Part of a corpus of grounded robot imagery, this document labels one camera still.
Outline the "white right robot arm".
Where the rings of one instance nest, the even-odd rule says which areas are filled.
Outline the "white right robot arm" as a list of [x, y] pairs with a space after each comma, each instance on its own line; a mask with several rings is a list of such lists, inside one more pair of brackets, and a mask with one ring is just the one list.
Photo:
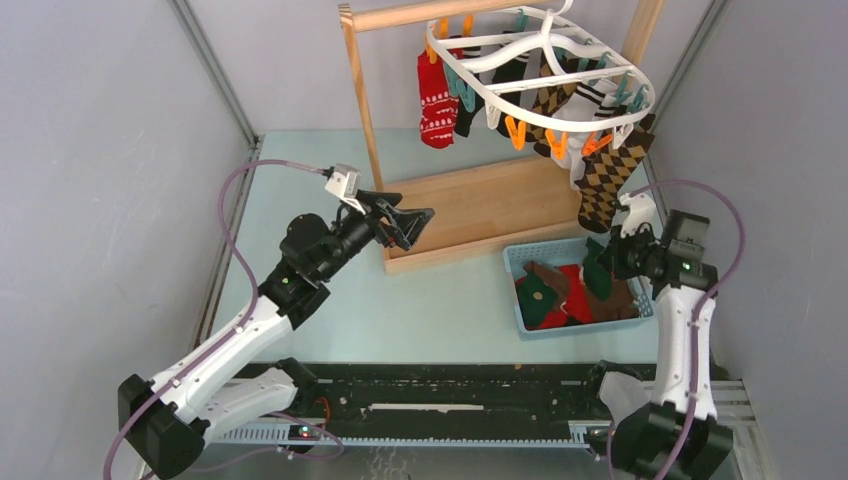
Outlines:
[[708, 479], [733, 447], [710, 387], [709, 323], [718, 272], [702, 261], [709, 224], [674, 210], [660, 238], [647, 223], [632, 235], [616, 226], [599, 256], [615, 279], [644, 277], [652, 290], [659, 328], [652, 390], [637, 394], [631, 378], [612, 372], [581, 392], [588, 414], [613, 414], [613, 466], [641, 479]]

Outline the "white sock with black stripes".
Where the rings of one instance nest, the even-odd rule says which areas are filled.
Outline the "white sock with black stripes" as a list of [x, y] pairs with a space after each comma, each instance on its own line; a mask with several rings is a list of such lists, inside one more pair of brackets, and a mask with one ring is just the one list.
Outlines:
[[[579, 84], [574, 93], [569, 98], [569, 101], [561, 107], [553, 117], [558, 120], [566, 120], [572, 122], [585, 122], [595, 119], [595, 116], [603, 105], [607, 94], [596, 90], [594, 87], [585, 83]], [[580, 155], [585, 145], [586, 140], [592, 134], [592, 131], [585, 132], [567, 132], [567, 148], [570, 152]]]

